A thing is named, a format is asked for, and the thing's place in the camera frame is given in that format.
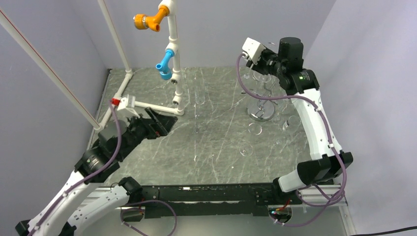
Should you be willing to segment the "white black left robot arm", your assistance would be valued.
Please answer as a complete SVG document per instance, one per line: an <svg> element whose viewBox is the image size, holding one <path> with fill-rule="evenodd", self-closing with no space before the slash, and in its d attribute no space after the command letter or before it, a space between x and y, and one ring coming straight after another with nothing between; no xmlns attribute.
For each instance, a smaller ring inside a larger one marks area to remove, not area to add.
<svg viewBox="0 0 417 236"><path fill-rule="evenodd" d="M127 121L118 119L110 108L113 121L98 133L92 148L86 150L74 166L67 182L48 205L33 219L20 221L15 230L20 236L74 236L82 226L97 217L96 212L110 209L121 199L130 207L141 200L140 185L132 182L127 188L118 186L110 198L92 207L79 208L83 200L113 174L143 140L155 140L169 134L178 118L146 108L148 118L135 110Z"/></svg>

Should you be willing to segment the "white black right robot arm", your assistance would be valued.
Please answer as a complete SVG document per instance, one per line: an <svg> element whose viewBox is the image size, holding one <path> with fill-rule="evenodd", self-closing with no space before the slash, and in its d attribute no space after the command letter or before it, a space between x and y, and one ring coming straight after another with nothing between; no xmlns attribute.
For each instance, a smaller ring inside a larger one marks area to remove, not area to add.
<svg viewBox="0 0 417 236"><path fill-rule="evenodd" d="M275 76L286 98L294 105L307 136L309 161L297 164L294 171L277 179L271 198L283 204L290 192L309 185L342 176L346 185L347 167L353 162L350 152L344 152L330 127L324 111L320 85L315 73L303 66L303 43L296 37L280 40L278 52L262 43L247 39L243 47L248 54L247 66L262 75Z"/></svg>

